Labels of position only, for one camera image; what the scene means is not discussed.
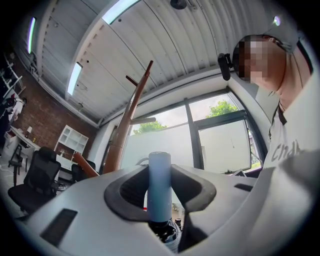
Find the brick wall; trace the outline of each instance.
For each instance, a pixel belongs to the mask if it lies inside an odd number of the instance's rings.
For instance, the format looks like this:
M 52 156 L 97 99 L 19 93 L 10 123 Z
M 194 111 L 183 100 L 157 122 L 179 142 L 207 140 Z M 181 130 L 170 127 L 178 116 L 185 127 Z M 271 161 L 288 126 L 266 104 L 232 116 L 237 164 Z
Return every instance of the brick wall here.
M 32 133 L 29 138 L 33 140 L 35 137 L 35 143 L 40 147 L 54 149 L 61 132 L 68 125 L 89 138 L 83 152 L 83 157 L 86 158 L 98 130 L 51 97 L 25 69 L 18 57 L 13 62 L 13 69 L 18 76 L 22 76 L 22 83 L 25 86 L 20 98 L 27 99 L 27 104 L 13 126 L 21 128 L 24 133 L 31 126 Z

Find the man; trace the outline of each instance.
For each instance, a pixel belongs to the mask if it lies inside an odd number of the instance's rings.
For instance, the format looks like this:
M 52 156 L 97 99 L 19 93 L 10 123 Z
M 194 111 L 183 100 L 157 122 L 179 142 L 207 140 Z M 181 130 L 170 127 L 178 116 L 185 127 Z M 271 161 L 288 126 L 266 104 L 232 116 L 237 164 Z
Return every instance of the man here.
M 320 149 L 319 74 L 301 41 L 291 51 L 275 37 L 248 35 L 235 47 L 232 62 L 242 80 L 279 96 L 264 168 L 275 167 L 302 150 Z

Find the sky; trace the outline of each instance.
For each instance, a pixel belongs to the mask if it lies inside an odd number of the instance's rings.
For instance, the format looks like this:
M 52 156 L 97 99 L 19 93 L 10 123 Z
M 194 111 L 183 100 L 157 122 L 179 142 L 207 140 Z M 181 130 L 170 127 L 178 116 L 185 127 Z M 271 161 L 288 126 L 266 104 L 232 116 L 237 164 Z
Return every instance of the sky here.
M 235 104 L 228 94 L 223 94 L 191 103 L 190 110 L 193 121 L 205 119 L 206 116 L 210 114 L 210 107 L 218 105 L 218 102 L 223 100 L 230 104 Z M 188 122 L 186 107 L 184 105 L 150 117 L 155 117 L 161 125 L 167 127 Z M 140 124 L 133 125 L 130 135 L 133 135 L 133 130 L 138 130 L 139 127 Z

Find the black office chair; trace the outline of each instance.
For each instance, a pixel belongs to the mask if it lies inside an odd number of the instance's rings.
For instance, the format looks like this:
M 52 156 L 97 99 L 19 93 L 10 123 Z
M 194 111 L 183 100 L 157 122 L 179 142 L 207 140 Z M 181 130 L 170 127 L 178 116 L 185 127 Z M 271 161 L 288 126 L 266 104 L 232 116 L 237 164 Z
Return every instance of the black office chair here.
M 86 160 L 86 162 L 94 169 L 96 170 L 96 164 L 92 161 Z M 87 179 L 87 174 L 85 171 L 77 164 L 71 165 L 71 172 L 72 172 L 72 183 L 76 183 L 79 181 L 82 181 L 84 179 Z
M 15 185 L 8 190 L 11 199 L 29 214 L 56 195 L 53 185 L 61 168 L 61 164 L 56 161 L 56 156 L 53 150 L 45 146 L 35 151 L 23 184 Z

